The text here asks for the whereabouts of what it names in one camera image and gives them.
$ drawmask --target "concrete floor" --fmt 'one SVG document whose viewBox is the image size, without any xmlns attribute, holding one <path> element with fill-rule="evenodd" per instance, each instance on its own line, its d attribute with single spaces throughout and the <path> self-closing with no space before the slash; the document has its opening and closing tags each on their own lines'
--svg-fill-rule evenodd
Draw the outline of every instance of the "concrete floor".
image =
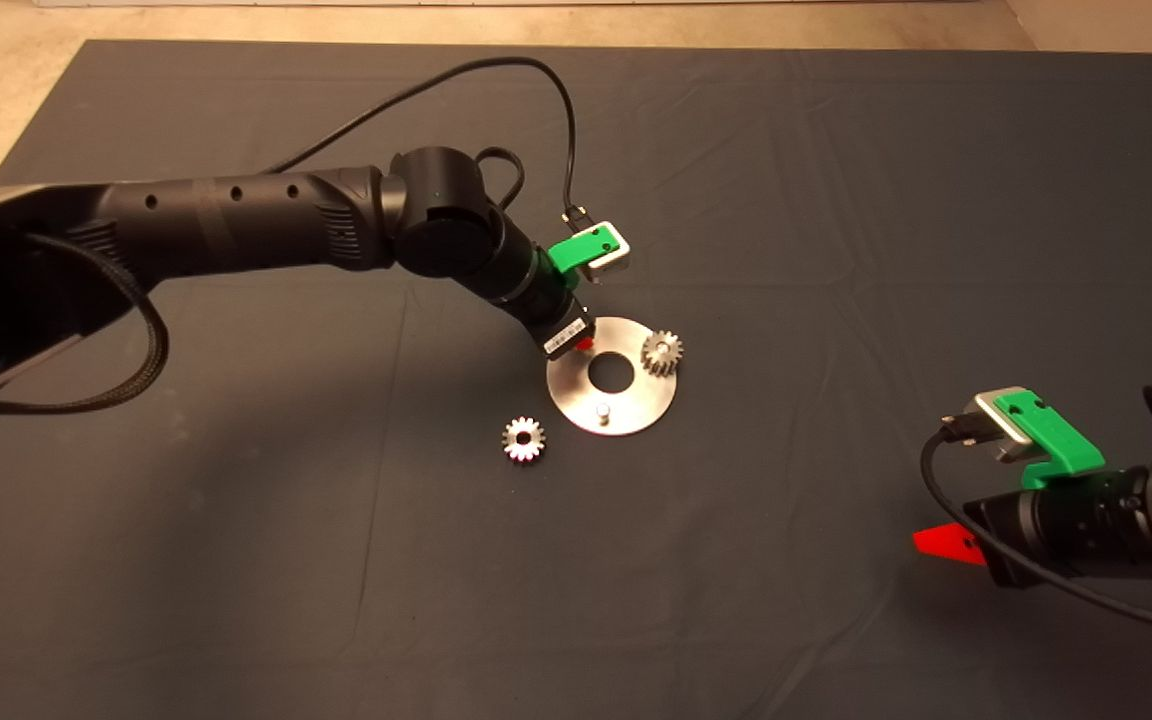
<svg viewBox="0 0 1152 720">
<path fill-rule="evenodd" d="M 582 8 L 40 9 L 0 0 L 0 161 L 88 38 L 484 45 L 1152 50 L 1152 0 Z"/>
</svg>

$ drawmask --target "gear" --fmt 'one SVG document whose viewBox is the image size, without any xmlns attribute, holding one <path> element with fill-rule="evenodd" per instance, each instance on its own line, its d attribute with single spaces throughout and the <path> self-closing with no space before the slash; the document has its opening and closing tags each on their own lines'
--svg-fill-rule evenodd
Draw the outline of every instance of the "gear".
<svg viewBox="0 0 1152 720">
<path fill-rule="evenodd" d="M 643 367 L 657 377 L 667 377 L 682 361 L 682 340 L 668 331 L 658 331 L 643 342 Z"/>
<path fill-rule="evenodd" d="M 500 437 L 503 454 L 515 462 L 531 462 L 540 457 L 540 452 L 545 448 L 545 430 L 540 427 L 540 423 L 522 415 L 509 420 Z"/>
</svg>

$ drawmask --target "red gripper tip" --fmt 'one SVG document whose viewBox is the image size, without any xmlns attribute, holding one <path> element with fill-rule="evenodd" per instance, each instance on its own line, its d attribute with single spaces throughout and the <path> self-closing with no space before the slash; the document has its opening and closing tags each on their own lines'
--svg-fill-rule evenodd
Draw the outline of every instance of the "red gripper tip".
<svg viewBox="0 0 1152 720">
<path fill-rule="evenodd" d="M 975 536 L 957 523 L 919 530 L 914 533 L 914 546 L 923 555 L 970 562 L 970 564 L 986 564 Z"/>
</svg>

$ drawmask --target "label sticker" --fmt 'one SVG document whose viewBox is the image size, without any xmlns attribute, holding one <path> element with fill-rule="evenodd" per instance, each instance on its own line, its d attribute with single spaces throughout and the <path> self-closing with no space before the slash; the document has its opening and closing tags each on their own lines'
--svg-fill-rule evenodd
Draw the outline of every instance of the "label sticker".
<svg viewBox="0 0 1152 720">
<path fill-rule="evenodd" d="M 585 327 L 588 327 L 585 318 L 576 318 L 573 320 L 566 328 L 562 328 L 555 336 L 550 338 L 550 340 L 545 342 L 545 355 L 553 355 L 559 347 L 563 346 L 563 342 L 571 340 L 571 338 L 576 338 L 577 334 L 584 331 Z"/>
</svg>

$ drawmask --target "round metal disc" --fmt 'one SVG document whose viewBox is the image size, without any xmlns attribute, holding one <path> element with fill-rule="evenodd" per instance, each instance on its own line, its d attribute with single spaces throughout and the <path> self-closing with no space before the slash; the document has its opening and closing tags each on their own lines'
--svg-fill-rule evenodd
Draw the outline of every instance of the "round metal disc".
<svg viewBox="0 0 1152 720">
<path fill-rule="evenodd" d="M 550 397 L 582 430 L 600 435 L 639 432 L 669 409 L 679 376 L 660 378 L 643 367 L 643 341 L 652 328 L 626 318 L 599 318 L 594 323 L 598 329 L 593 347 L 571 350 L 545 367 Z M 590 363 L 604 353 L 621 355 L 634 366 L 634 382 L 626 391 L 602 392 L 590 381 Z M 605 423 L 600 410 L 605 411 Z"/>
</svg>

